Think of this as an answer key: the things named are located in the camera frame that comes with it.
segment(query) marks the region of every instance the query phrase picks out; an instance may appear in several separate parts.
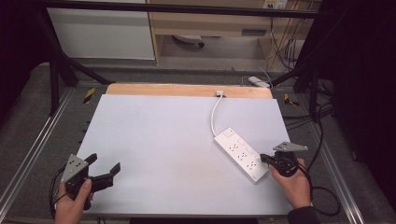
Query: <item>hand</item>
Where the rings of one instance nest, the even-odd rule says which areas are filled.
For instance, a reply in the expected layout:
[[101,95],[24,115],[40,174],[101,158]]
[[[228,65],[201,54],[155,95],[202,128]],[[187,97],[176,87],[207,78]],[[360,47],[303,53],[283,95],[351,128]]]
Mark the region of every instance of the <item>hand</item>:
[[81,186],[76,199],[73,201],[66,194],[66,186],[61,184],[58,197],[62,197],[56,203],[55,224],[78,224],[82,217],[85,200],[90,196],[92,182],[87,179]]
[[[297,159],[305,166],[303,159]],[[282,176],[277,169],[270,165],[273,178],[280,184],[285,192],[286,198],[294,209],[311,206],[311,192],[308,179],[305,174],[298,170],[293,176]]]

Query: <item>aluminum rail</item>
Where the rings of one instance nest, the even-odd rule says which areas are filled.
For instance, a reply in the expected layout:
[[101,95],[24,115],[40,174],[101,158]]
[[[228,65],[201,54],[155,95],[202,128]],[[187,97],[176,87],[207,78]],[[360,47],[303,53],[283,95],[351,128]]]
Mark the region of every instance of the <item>aluminum rail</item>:
[[161,5],[161,4],[139,4],[139,3],[109,3],[88,1],[59,1],[59,0],[34,0],[26,1],[38,7],[110,10],[110,11],[143,11],[143,12],[171,12],[192,14],[214,14],[234,15],[252,17],[279,17],[279,18],[301,18],[301,19],[335,19],[334,11],[298,11],[283,9],[246,8],[246,7],[207,7],[207,6],[184,6],[184,5]]
[[[298,94],[298,98],[299,102],[303,106],[305,114],[308,114],[309,106],[306,97],[304,95]],[[315,134],[316,140],[319,142],[321,133],[318,124],[310,122],[310,125],[313,133]],[[338,168],[338,165],[335,162],[335,159],[332,156],[332,153],[330,152],[330,149],[327,146],[325,139],[323,139],[322,147],[320,150],[320,156],[326,165],[330,178],[332,179],[332,183],[334,184],[334,188],[335,190],[337,190],[338,197],[342,205],[344,206],[344,210],[346,212],[346,216],[349,219],[349,222],[352,224],[364,224],[364,219],[361,215],[361,211],[356,205],[355,199],[353,198],[347,182],[345,181],[340,169]]]
[[32,147],[30,148],[25,159],[21,163],[20,168],[18,169],[17,173],[14,175],[14,177],[8,184],[6,190],[4,191],[3,195],[1,196],[0,223],[3,222],[3,219],[6,217],[6,214],[9,208],[11,207],[12,203],[14,202],[15,198],[17,197],[18,192],[20,191],[24,181],[26,180],[33,166],[35,165],[35,161],[37,160],[41,150],[43,149],[44,145],[49,139],[53,128],[57,124],[62,113],[64,112],[64,109],[68,103],[68,100],[73,90],[74,90],[73,88],[66,89],[60,101],[60,106],[58,110],[55,112],[54,115],[52,115],[47,119],[46,124],[44,125],[43,129],[41,130],[35,142],[33,143]]

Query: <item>white tabletop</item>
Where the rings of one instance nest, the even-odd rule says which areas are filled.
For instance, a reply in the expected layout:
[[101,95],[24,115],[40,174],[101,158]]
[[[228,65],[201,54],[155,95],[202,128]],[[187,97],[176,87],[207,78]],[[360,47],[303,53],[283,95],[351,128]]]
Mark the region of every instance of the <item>white tabletop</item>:
[[[291,209],[268,172],[256,185],[213,140],[218,98],[103,95],[78,156],[97,153],[90,175],[120,162],[114,186],[95,193],[86,213],[117,217],[262,217]],[[289,141],[272,99],[224,98],[216,133],[231,127],[257,152]]]

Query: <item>white cabinet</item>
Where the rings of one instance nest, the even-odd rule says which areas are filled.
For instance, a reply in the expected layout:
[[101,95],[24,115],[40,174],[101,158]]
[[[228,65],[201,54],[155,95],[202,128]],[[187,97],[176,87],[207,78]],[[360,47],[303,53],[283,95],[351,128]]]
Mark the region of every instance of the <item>white cabinet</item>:
[[62,48],[70,57],[154,60],[147,12],[49,8],[49,15]]

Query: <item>power strip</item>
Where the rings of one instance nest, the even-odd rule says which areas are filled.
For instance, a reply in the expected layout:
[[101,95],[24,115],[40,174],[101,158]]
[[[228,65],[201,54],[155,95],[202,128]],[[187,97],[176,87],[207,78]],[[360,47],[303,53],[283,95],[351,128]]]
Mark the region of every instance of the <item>power strip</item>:
[[263,81],[263,80],[261,80],[261,79],[259,79],[259,78],[257,78],[257,77],[250,77],[250,78],[248,78],[248,81],[249,81],[251,84],[253,84],[253,85],[255,85],[255,86],[258,86],[258,87],[267,88],[267,87],[270,86],[270,85],[268,85],[265,81]]
[[232,128],[215,137],[223,152],[242,171],[248,179],[256,184],[268,171],[268,165],[260,159],[257,153]]

